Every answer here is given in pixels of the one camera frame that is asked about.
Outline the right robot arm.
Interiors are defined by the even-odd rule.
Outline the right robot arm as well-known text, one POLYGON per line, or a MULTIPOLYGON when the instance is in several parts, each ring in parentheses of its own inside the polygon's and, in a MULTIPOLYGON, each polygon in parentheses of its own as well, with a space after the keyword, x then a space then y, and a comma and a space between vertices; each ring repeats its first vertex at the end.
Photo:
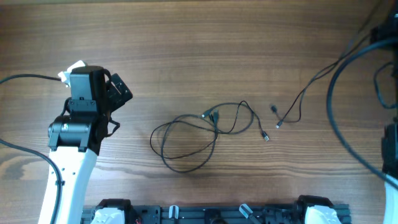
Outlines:
MULTIPOLYGON (((397 1, 392 3, 392 7, 386 17, 386 20, 379 26, 375 27, 371 32, 371 43, 375 44, 382 40, 397 37, 397 1)), ((374 86, 377 97, 385 109, 397 109, 397 103, 392 105, 385 104, 382 99, 377 84, 377 76, 385 68, 391 66, 394 85, 397 86, 397 44, 387 47, 391 50, 393 59, 379 68, 374 76, 374 86)), ((393 118, 393 122, 384 128, 384 136, 381 139, 381 154, 383 159, 382 173, 386 177, 384 182, 386 191, 386 206, 384 212, 384 223, 397 223, 397 117, 393 118)))

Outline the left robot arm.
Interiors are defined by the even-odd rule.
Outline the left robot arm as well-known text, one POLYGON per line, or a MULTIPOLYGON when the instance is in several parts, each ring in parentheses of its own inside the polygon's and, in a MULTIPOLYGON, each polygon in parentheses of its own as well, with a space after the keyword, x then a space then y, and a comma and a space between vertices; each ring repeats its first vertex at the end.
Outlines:
POLYGON ((49 126, 49 170, 39 223, 79 223, 87 185, 100 153, 110 137, 112 112, 132 99, 118 74, 78 62, 59 73, 71 89, 65 110, 49 126))

